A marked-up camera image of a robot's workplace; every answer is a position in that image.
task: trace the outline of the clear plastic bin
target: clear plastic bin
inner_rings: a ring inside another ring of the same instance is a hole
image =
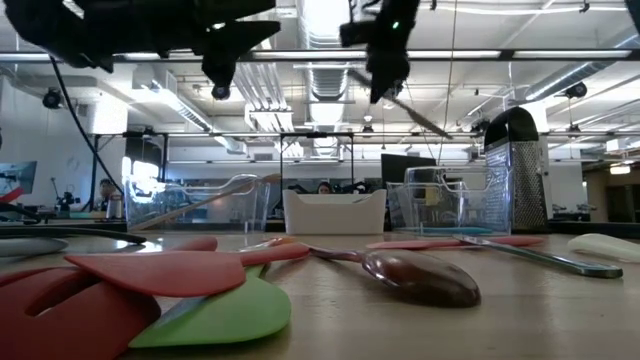
[[[152,226],[162,230],[262,232],[267,222],[270,184],[256,175],[234,176],[222,186],[184,187],[149,178],[125,179],[127,225],[151,220],[217,194],[228,196]]]
[[[407,169],[404,184],[388,184],[392,226],[423,236],[508,235],[511,181],[506,167]]]

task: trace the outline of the spoon handle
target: spoon handle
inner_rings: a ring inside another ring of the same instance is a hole
[[[587,276],[603,279],[617,279],[622,277],[622,269],[617,266],[598,264],[586,261],[577,261],[567,259],[561,256],[546,254],[539,251],[521,249],[511,245],[496,244],[488,240],[474,238],[471,236],[454,236],[454,238],[474,244],[484,246],[490,249],[506,252],[512,255],[518,255],[530,260],[538,261],[547,265],[555,266],[565,271]]]
[[[309,246],[309,250],[311,251],[311,255],[315,257],[319,257],[321,259],[345,260],[345,261],[353,261],[357,263],[362,262],[362,253],[360,253],[359,251],[354,251],[354,250],[336,251],[336,250],[321,249],[315,246]]]

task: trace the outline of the person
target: person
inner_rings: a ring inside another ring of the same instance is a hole
[[[331,184],[326,181],[323,181],[318,185],[318,194],[331,194],[333,191],[331,190]]]
[[[116,192],[116,187],[111,180],[104,178],[100,180],[100,199],[98,199],[93,206],[94,211],[107,211],[109,205],[109,199],[111,195]]]

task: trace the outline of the red object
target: red object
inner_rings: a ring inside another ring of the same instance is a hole
[[[0,280],[3,359],[111,360],[159,317],[153,297],[80,269],[28,270]]]
[[[543,238],[528,236],[506,236],[490,238],[492,242],[512,246],[530,246],[544,242]],[[409,240],[409,241],[389,241],[369,244],[369,249],[404,249],[404,250],[428,250],[448,247],[467,247],[469,244],[461,241],[451,240]]]
[[[302,244],[246,253],[167,251],[161,253],[67,255],[82,269],[125,289],[147,295],[195,297],[242,285],[244,266],[306,256]]]
[[[203,236],[186,244],[176,246],[171,251],[216,251],[218,249],[218,239],[215,236]]]
[[[19,187],[11,190],[9,193],[0,196],[0,202],[10,203],[14,200],[17,200],[20,196],[24,194],[24,189]]]

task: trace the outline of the wooden table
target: wooden table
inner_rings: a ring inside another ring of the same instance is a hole
[[[197,234],[149,236],[146,247],[70,239],[68,252],[159,251]],[[221,249],[263,237],[220,236]],[[386,235],[387,238],[406,238]],[[554,235],[539,249],[621,266],[623,279],[584,278],[492,251],[440,250],[476,279],[483,302],[439,309],[398,302],[357,264],[315,258],[276,263],[266,279],[291,297],[291,324],[259,341],[232,346],[135,350],[124,359],[638,359],[640,264],[569,254],[570,237]],[[332,248],[363,248],[382,237],[305,237]],[[62,265],[60,255],[0,259],[0,272]],[[176,301],[160,299],[163,309]]]

